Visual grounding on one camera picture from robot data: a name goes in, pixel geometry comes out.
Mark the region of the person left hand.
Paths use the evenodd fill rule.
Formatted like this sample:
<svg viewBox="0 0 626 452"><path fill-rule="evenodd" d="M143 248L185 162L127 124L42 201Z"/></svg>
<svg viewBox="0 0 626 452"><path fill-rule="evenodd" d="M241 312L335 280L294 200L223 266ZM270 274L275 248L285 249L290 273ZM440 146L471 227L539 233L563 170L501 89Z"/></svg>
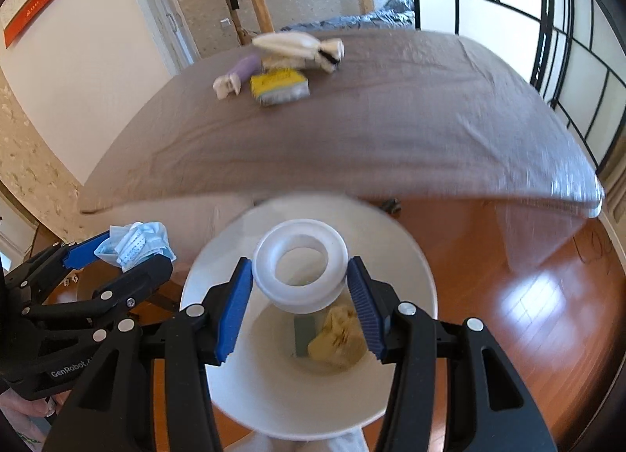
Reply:
<svg viewBox="0 0 626 452"><path fill-rule="evenodd" d="M9 388L1 394L1 412L31 451L41 451L48 432L38 423L58 414L69 395L66 391L48 398L27 400Z"/></svg>

